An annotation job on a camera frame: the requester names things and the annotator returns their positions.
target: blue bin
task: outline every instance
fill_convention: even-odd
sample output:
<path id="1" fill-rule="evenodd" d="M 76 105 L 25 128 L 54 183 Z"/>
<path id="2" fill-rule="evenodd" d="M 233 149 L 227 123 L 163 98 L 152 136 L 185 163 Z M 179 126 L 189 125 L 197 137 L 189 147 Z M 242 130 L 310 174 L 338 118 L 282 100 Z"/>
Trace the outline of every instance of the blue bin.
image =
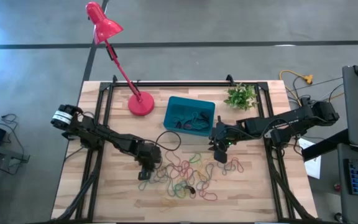
<path id="1" fill-rule="evenodd" d="M 171 96 L 165 113 L 167 130 L 199 136 L 209 136 L 212 131 L 215 104 Z"/>

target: desk lamp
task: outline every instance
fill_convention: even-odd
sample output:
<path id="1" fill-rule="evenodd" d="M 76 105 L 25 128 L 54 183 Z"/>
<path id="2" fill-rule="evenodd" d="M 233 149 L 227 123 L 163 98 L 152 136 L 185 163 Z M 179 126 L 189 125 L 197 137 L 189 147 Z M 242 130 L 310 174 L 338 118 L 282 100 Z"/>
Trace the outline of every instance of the desk lamp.
<path id="1" fill-rule="evenodd" d="M 96 2 L 89 2 L 86 5 L 86 13 L 94 24 L 93 39 L 96 45 L 101 42 L 106 43 L 107 52 L 110 59 L 117 65 L 122 76 L 128 82 L 129 88 L 134 93 L 128 101 L 128 108 L 132 114 L 137 116 L 145 116 L 154 108 L 154 99 L 150 93 L 139 91 L 125 74 L 124 69 L 120 66 L 117 55 L 109 44 L 108 39 L 124 29 L 117 23 L 107 18 L 100 5 Z"/>

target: wooden table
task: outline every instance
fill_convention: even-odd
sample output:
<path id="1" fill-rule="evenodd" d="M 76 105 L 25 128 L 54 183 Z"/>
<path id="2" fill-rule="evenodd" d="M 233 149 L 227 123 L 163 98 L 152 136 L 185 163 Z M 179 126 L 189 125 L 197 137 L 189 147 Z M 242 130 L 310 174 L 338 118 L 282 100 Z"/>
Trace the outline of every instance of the wooden table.
<path id="1" fill-rule="evenodd" d="M 275 114 L 290 110 L 282 81 L 268 83 L 273 111 Z M 78 106 L 84 111 L 94 112 L 100 82 L 85 82 Z M 223 103 L 227 97 L 227 87 L 147 87 L 141 90 L 153 95 L 155 108 L 146 117 L 136 117 L 127 108 L 132 95 L 130 89 L 114 88 L 109 127 L 119 133 L 131 133 L 144 139 L 153 139 L 165 131 L 163 120 L 170 96 L 212 101 L 217 115 L 222 121 L 234 124 L 237 119 L 259 116 L 257 109 L 249 111 L 234 110 Z M 211 158 L 206 137 L 179 134 L 180 148 L 175 152 L 181 159 L 188 160 L 199 152 L 203 159 Z M 174 135 L 163 136 L 160 144 L 174 148 L 178 144 Z M 80 147 L 79 142 L 71 142 L 67 154 Z M 277 221 L 272 187 L 263 140 L 239 142 L 227 151 L 228 158 L 237 157 L 244 172 L 229 172 L 215 167 L 208 192 L 218 196 L 210 202 L 197 195 L 195 199 L 171 198 L 166 194 L 166 184 L 148 184 L 140 191 L 137 180 L 140 166 L 133 157 L 121 154 L 112 144 L 106 143 L 96 198 L 94 222 L 256 222 Z M 52 218 L 58 217 L 74 199 L 81 185 L 86 150 L 70 157 L 63 166 Z M 302 158 L 292 148 L 285 151 L 285 167 L 292 192 L 307 211 L 316 217 L 316 209 Z M 285 200 L 280 194 L 283 205 Z M 88 208 L 86 200 L 83 215 Z"/>

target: concrete floor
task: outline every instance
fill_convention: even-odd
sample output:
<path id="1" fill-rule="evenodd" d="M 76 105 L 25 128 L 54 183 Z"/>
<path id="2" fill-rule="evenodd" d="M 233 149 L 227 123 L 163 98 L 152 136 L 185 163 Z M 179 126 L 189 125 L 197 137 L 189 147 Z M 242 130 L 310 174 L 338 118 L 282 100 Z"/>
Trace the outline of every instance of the concrete floor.
<path id="1" fill-rule="evenodd" d="M 87 2 L 0 0 L 0 45 L 90 44 Z M 110 0 L 106 14 L 125 28 L 111 39 L 115 43 L 358 40 L 358 1 L 353 0 Z M 0 223 L 50 218 L 67 141 L 49 122 L 59 104 L 76 104 L 89 52 L 0 50 L 0 115 L 18 115 L 17 134 L 31 155 L 17 175 L 4 175 L 1 181 Z M 106 54 L 96 51 L 90 80 L 110 80 L 113 74 L 121 79 Z M 342 66 L 358 64 L 358 45 L 160 47 L 117 49 L 117 54 L 134 80 L 222 80 L 227 74 L 271 80 L 289 69 L 313 74 L 318 83 L 340 77 Z M 285 75 L 287 85 L 293 79 Z M 340 83 L 305 88 L 300 94 L 318 100 Z M 328 128 L 312 128 L 309 136 L 326 138 L 346 128 L 344 98 L 333 105 L 341 119 Z M 8 147 L 18 150 L 15 142 Z M 340 209 L 339 196 L 327 193 L 330 185 L 311 180 L 324 220 L 332 220 Z"/>

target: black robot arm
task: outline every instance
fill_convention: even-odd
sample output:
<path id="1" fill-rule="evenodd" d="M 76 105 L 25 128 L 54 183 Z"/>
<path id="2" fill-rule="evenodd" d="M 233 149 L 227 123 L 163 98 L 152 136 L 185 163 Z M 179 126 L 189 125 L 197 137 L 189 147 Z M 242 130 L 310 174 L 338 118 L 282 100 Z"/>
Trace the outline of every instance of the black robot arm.
<path id="1" fill-rule="evenodd" d="M 302 106 L 296 110 L 278 114 L 270 118 L 247 118 L 236 121 L 235 125 L 224 124 L 218 116 L 218 123 L 209 137 L 209 150 L 214 151 L 215 160 L 226 163 L 226 151 L 239 141 L 270 138 L 272 146 L 283 147 L 291 137 L 302 136 L 313 126 L 330 126 L 338 119 L 330 102 L 312 103 L 309 98 L 301 99 Z"/>
<path id="2" fill-rule="evenodd" d="M 142 165 L 139 180 L 149 180 L 155 164 L 161 163 L 161 150 L 152 143 L 132 134 L 119 134 L 107 126 L 98 124 L 92 117 L 83 114 L 81 108 L 72 105 L 60 105 L 53 116 L 53 127 L 64 130 L 62 134 L 80 137 L 81 144 L 92 150 L 103 146 L 103 141 L 111 142 L 116 149 L 133 156 Z"/>

